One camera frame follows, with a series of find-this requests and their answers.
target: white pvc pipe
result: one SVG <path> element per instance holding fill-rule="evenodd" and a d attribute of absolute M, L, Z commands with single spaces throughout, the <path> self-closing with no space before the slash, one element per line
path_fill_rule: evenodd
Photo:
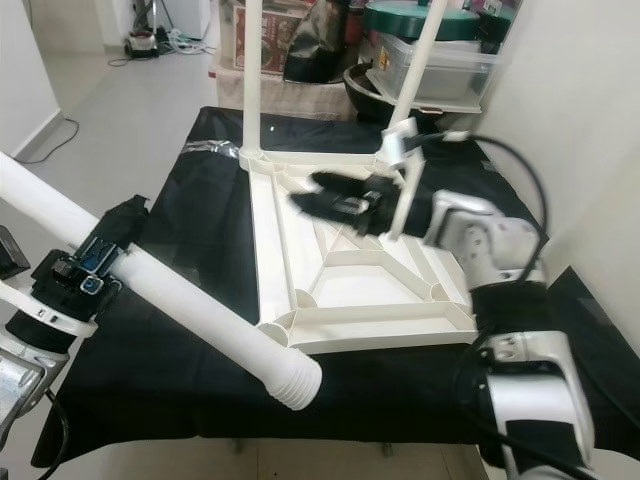
<path fill-rule="evenodd" d="M 447 3 L 448 0 L 433 0 L 429 5 L 429 13 L 424 27 L 422 27 L 418 43 L 416 43 L 411 65 L 409 65 L 396 107 L 393 109 L 393 115 L 391 115 L 391 120 L 389 121 L 390 127 L 409 116 L 411 104 L 416 98 L 416 92 L 422 81 L 424 69 L 427 67 L 429 55 L 431 55 L 431 49 L 440 29 L 440 22 L 442 22 Z"/>
<path fill-rule="evenodd" d="M 244 113 L 242 153 L 260 152 L 260 82 L 262 70 L 262 0 L 247 0 L 244 19 Z"/>
<path fill-rule="evenodd" d="M 98 220 L 0 152 L 0 197 L 77 248 Z M 320 366 L 285 348 L 136 245 L 113 265 L 131 290 L 260 379 L 293 410 L 305 408 L 322 379 Z"/>

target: metal clamp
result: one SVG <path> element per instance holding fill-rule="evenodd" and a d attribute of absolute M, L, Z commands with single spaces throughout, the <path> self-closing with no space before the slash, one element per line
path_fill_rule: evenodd
<path fill-rule="evenodd" d="M 98 328 L 93 320 L 81 322 L 45 305 L 31 295 L 9 286 L 0 280 L 0 299 L 22 310 L 30 317 L 48 327 L 68 333 L 74 337 L 89 338 Z"/>

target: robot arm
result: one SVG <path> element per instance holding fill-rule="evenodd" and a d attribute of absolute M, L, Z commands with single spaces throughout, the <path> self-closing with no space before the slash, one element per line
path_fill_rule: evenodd
<path fill-rule="evenodd" d="M 411 130 L 394 127 L 383 142 L 392 152 L 388 163 L 407 176 L 422 170 Z M 482 337 L 473 352 L 483 371 L 472 389 L 479 408 L 469 418 L 494 447 L 481 445 L 485 459 L 510 479 L 594 478 L 588 470 L 593 424 L 568 339 L 552 325 L 544 273 L 532 258 L 536 229 L 505 217 L 491 202 L 420 190 L 411 179 L 402 187 L 377 175 L 358 180 L 317 172 L 312 179 L 319 192 L 292 195 L 303 211 L 352 225 L 361 235 L 393 236 L 400 225 L 402 233 L 450 251 L 459 262 Z"/>

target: white wall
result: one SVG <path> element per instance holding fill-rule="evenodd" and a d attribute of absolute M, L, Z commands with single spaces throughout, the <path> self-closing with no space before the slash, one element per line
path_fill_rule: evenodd
<path fill-rule="evenodd" d="M 479 131 L 531 159 L 551 201 L 547 267 L 572 265 L 640 352 L 640 4 L 525 0 Z M 487 150 L 535 213 L 531 184 Z"/>
<path fill-rule="evenodd" d="M 31 9 L 41 52 L 104 51 L 94 0 L 31 0 Z"/>
<path fill-rule="evenodd" d="M 133 26 L 135 12 L 132 0 L 94 0 L 98 13 L 103 43 L 107 46 L 124 45 L 124 39 Z"/>
<path fill-rule="evenodd" d="M 16 155 L 58 112 L 21 0 L 1 0 L 0 150 Z"/>

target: black tablecloth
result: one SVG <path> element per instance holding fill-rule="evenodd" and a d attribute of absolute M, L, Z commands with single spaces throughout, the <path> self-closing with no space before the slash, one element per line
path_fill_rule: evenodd
<path fill-rule="evenodd" d="M 265 115 L 263 147 L 369 153 L 380 127 Z M 203 108 L 189 140 L 240 145 L 241 112 Z M 475 145 L 428 152 L 423 183 L 478 195 L 506 214 L 531 219 L 506 181 Z M 256 323 L 257 286 L 247 174 L 232 158 L 182 154 L 152 209 L 145 249 Z M 618 331 L 589 309 L 595 304 L 572 271 L 550 288 L 558 325 L 573 348 L 631 411 L 640 414 L 640 360 Z M 103 445 L 141 439 L 277 437 L 385 442 L 478 443 L 450 397 L 453 366 L 464 345 L 316 355 L 324 380 L 310 407 L 291 412 L 262 384 L 198 337 L 125 290 L 87 340 L 59 392 L 71 441 L 67 459 Z M 640 439 L 583 381 L 599 448 L 640 458 Z M 59 448 L 50 416 L 33 464 Z"/>

